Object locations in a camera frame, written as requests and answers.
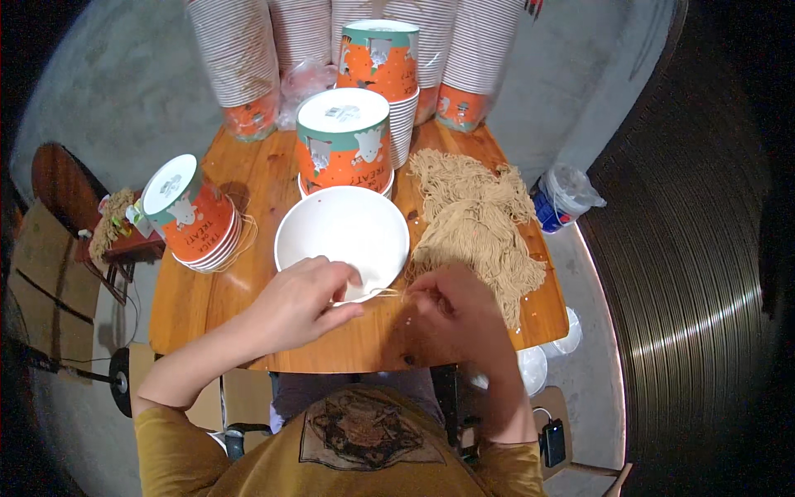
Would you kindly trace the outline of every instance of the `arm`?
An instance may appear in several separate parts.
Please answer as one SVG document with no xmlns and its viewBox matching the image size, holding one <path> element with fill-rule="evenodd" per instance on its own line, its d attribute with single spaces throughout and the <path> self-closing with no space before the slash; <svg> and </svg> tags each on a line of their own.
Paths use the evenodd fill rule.
<svg viewBox="0 0 795 497">
<path fill-rule="evenodd" d="M 344 262 L 305 259 L 276 275 L 243 313 L 158 360 L 132 399 L 133 418 L 151 407 L 190 409 L 201 390 L 223 373 L 264 355 L 300 347 L 346 321 L 362 306 L 342 299 L 361 278 Z"/>
<path fill-rule="evenodd" d="M 358 304 L 329 308 L 359 274 L 325 257 L 276 275 L 243 313 L 158 360 L 132 401 L 144 495 L 188 495 L 229 468 L 220 445 L 185 417 L 199 392 L 240 364 L 300 347 L 363 314 Z"/>
<path fill-rule="evenodd" d="M 408 291 L 432 341 L 489 378 L 475 472 L 495 495 L 543 495 L 533 409 L 494 294 L 463 264 L 423 274 Z"/>
</svg>

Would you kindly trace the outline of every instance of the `cardboard box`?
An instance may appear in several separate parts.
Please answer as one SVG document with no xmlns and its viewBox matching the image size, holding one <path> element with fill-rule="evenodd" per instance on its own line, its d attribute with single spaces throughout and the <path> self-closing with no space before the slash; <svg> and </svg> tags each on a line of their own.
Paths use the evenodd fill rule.
<svg viewBox="0 0 795 497">
<path fill-rule="evenodd" d="M 76 240 L 37 200 L 22 220 L 11 262 L 14 270 L 46 293 L 94 319 L 101 283 L 86 266 L 75 262 L 76 250 Z"/>
<path fill-rule="evenodd" d="M 130 393 L 138 392 L 154 364 L 154 351 L 146 344 L 130 344 Z M 196 403 L 185 414 L 201 429 L 222 432 L 234 423 L 270 424 L 270 401 L 273 390 L 265 371 L 234 369 L 204 387 Z M 248 452 L 265 440 L 260 433 L 247 433 L 244 449 Z"/>
<path fill-rule="evenodd" d="M 54 359 L 91 359 L 94 351 L 94 326 L 59 309 L 47 295 L 37 290 L 16 272 L 8 277 L 8 290 L 14 295 L 22 317 L 19 338 L 31 347 Z M 64 364 L 83 371 L 90 371 L 90 363 L 68 360 Z M 82 383 L 91 384 L 90 379 L 68 376 Z"/>
</svg>

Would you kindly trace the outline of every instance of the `left hand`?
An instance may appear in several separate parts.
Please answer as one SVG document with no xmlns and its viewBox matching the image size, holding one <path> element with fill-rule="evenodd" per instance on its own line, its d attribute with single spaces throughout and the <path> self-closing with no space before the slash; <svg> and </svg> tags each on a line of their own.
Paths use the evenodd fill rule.
<svg viewBox="0 0 795 497">
<path fill-rule="evenodd" d="M 348 282 L 361 285 L 359 272 L 345 262 L 329 262 L 323 255 L 279 272 L 240 315 L 251 358 L 298 348 L 364 316 L 361 304 L 330 306 L 330 301 L 343 300 Z"/>
</svg>

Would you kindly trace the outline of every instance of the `person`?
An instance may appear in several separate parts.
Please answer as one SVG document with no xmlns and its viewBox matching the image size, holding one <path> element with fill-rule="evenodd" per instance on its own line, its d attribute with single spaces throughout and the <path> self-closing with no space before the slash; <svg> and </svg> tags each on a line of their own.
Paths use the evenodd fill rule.
<svg viewBox="0 0 795 497">
<path fill-rule="evenodd" d="M 461 264 L 420 276 L 407 294 L 422 332 L 489 379 L 485 442 L 473 467 L 447 444 L 427 368 L 395 381 L 374 375 L 391 386 L 335 384 L 328 392 L 316 380 L 344 375 L 283 373 L 273 407 L 285 424 L 233 464 L 188 421 L 185 410 L 226 371 L 361 317 L 360 304 L 328 305 L 349 282 L 362 284 L 348 264 L 305 259 L 278 273 L 247 310 L 153 365 L 132 398 L 144 496 L 544 494 L 532 408 L 505 322 L 491 291 Z M 301 379 L 310 379 L 311 394 Z"/>
</svg>

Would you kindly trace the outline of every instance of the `floor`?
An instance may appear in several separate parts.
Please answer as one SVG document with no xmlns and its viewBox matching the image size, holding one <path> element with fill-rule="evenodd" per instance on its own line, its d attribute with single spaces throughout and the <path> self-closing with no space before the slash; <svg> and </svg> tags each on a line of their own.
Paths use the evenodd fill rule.
<svg viewBox="0 0 795 497">
<path fill-rule="evenodd" d="M 546 2 L 537 21 L 523 17 L 489 124 L 528 184 L 557 162 L 581 169 L 591 164 L 648 78 L 672 3 L 560 0 Z M 607 110 L 605 103 L 611 104 Z M 594 116 L 598 129 L 584 129 L 582 123 Z M 33 153 L 55 140 L 109 190 L 142 188 L 169 158 L 201 156 L 219 124 L 181 2 L 93 2 L 62 40 L 30 100 L 12 176 L 31 200 Z M 599 279 L 576 227 L 547 237 L 547 243 L 566 304 L 578 312 L 584 331 L 573 354 L 550 361 L 548 384 L 566 396 L 575 460 L 620 468 L 623 385 Z M 148 340 L 157 269 L 158 264 L 136 269 L 130 295 L 140 309 L 138 326 L 132 305 L 121 308 L 101 290 L 95 358 L 110 356 L 133 338 Z M 107 372 L 107 361 L 92 366 Z M 107 385 L 34 378 L 43 437 L 83 490 L 140 495 L 132 425 L 116 409 Z M 610 482 L 564 471 L 546 489 L 550 495 L 601 495 Z"/>
</svg>

